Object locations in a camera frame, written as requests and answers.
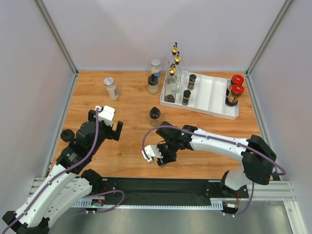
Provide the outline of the black label spice shaker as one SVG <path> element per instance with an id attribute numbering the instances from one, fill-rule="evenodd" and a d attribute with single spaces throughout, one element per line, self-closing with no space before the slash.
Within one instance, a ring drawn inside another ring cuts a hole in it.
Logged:
<path id="1" fill-rule="evenodd" d="M 187 86 L 188 90 L 192 91 L 194 89 L 196 78 L 197 76 L 195 74 L 189 75 L 189 81 L 188 81 L 188 86 Z"/>

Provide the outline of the oil bottle dark sauce front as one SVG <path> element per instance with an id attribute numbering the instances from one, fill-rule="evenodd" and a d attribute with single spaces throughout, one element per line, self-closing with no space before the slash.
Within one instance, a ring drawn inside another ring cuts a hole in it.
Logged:
<path id="1" fill-rule="evenodd" d="M 171 67 L 171 65 L 173 64 L 175 67 L 175 72 L 177 73 L 177 66 L 179 65 L 181 58 L 179 55 L 179 50 L 177 47 L 177 42 L 175 42 L 175 44 L 173 45 L 172 49 L 171 49 L 171 58 L 168 61 L 169 67 Z"/>

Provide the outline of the red lid sauce jar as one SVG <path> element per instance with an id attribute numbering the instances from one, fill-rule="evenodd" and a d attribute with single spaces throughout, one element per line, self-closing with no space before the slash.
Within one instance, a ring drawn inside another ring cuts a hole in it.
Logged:
<path id="1" fill-rule="evenodd" d="M 235 106 L 238 104 L 240 96 L 244 93 L 244 87 L 240 84 L 234 84 L 226 97 L 225 103 L 228 106 Z"/>
<path id="2" fill-rule="evenodd" d="M 244 83 L 244 77 L 241 75 L 234 75 L 231 78 L 230 85 L 228 87 L 228 91 L 231 91 L 232 86 L 235 84 L 242 85 Z"/>

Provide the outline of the black lid glass spice jar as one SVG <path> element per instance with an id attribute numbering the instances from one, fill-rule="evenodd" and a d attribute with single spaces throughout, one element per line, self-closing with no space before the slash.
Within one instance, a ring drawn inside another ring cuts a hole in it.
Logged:
<path id="1" fill-rule="evenodd" d="M 159 126 L 161 123 L 161 111 L 157 107 L 153 107 L 149 112 L 150 125 L 152 127 Z"/>

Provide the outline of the small black lid jar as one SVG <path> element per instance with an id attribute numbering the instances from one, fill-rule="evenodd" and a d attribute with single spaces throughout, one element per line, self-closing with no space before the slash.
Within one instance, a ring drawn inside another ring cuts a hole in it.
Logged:
<path id="1" fill-rule="evenodd" d="M 157 162 L 157 164 L 158 164 L 158 166 L 165 166 L 166 164 L 167 164 L 167 162 L 163 162 L 163 161 L 161 161 L 161 160 L 159 160 L 158 162 Z"/>
<path id="2" fill-rule="evenodd" d="M 182 99 L 182 105 L 187 106 L 189 104 L 190 96 L 191 96 L 191 91 L 190 90 L 184 90 L 184 92 L 183 92 L 183 99 Z"/>

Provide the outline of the oil bottle dark sauce back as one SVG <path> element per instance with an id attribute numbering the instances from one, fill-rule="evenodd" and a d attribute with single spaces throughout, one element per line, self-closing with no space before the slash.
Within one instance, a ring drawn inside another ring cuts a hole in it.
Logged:
<path id="1" fill-rule="evenodd" d="M 165 86 L 164 87 L 164 101 L 175 103 L 177 78 L 176 78 L 176 66 L 173 63 L 170 65 L 167 71 L 164 86 Z"/>

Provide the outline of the silver lid jar white beads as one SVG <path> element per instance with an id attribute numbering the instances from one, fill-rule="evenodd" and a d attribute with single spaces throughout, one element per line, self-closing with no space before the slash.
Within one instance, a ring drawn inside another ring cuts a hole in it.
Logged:
<path id="1" fill-rule="evenodd" d="M 118 100 L 119 94 L 117 91 L 115 80 L 112 77 L 107 77 L 104 80 L 104 85 L 108 93 L 109 99 L 113 101 Z"/>

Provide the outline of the oil bottle dark sauce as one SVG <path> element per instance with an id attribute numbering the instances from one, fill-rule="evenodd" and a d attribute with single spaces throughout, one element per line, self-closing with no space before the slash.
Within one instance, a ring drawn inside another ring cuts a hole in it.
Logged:
<path id="1" fill-rule="evenodd" d="M 177 47 L 177 42 L 175 42 L 175 44 L 173 45 L 172 49 L 171 49 L 171 58 L 168 61 L 169 67 L 171 67 L 171 65 L 173 64 L 175 67 L 175 72 L 177 73 L 177 66 L 179 65 L 181 58 L 179 55 L 179 50 Z"/>
<path id="2" fill-rule="evenodd" d="M 176 78 L 176 66 L 173 63 L 170 65 L 167 71 L 164 86 L 165 86 L 164 87 L 164 101 L 175 103 L 177 78 Z"/>

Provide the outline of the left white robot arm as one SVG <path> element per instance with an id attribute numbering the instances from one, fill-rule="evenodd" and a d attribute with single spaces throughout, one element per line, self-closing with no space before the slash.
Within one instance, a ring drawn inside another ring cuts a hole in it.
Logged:
<path id="1" fill-rule="evenodd" d="M 68 142 L 50 174 L 34 194 L 16 211 L 7 211 L 2 217 L 5 231 L 17 234 L 46 234 L 55 221 L 82 198 L 105 200 L 108 194 L 102 176 L 94 170 L 84 170 L 101 144 L 106 140 L 118 141 L 123 123 L 113 129 L 115 109 L 96 106 L 88 112 L 88 120 L 77 132 L 66 129 L 61 139 Z"/>

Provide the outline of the clear oil bottle gold spout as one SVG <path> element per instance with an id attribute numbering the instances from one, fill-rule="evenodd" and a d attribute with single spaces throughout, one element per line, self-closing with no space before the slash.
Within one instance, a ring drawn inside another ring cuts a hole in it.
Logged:
<path id="1" fill-rule="evenodd" d="M 175 74 L 176 74 L 176 80 L 177 80 L 176 93 L 178 93 L 180 90 L 181 76 L 182 76 L 182 69 L 180 67 L 180 63 L 181 63 L 180 52 L 177 52 L 174 58 L 174 62 L 175 62 L 175 70 L 176 70 Z"/>

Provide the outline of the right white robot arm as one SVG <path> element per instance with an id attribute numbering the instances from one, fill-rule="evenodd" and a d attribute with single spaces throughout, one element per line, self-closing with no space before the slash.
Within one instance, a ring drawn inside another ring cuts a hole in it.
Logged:
<path id="1" fill-rule="evenodd" d="M 251 182 L 259 185 L 268 185 L 270 182 L 276 154 L 260 136 L 231 138 L 191 125 L 173 128 L 166 121 L 162 122 L 156 133 L 164 143 L 153 146 L 151 155 L 157 158 L 160 166 L 175 162 L 179 150 L 207 151 L 240 162 L 237 169 L 226 172 L 222 178 L 219 190 L 224 197 L 232 197 L 242 186 Z"/>

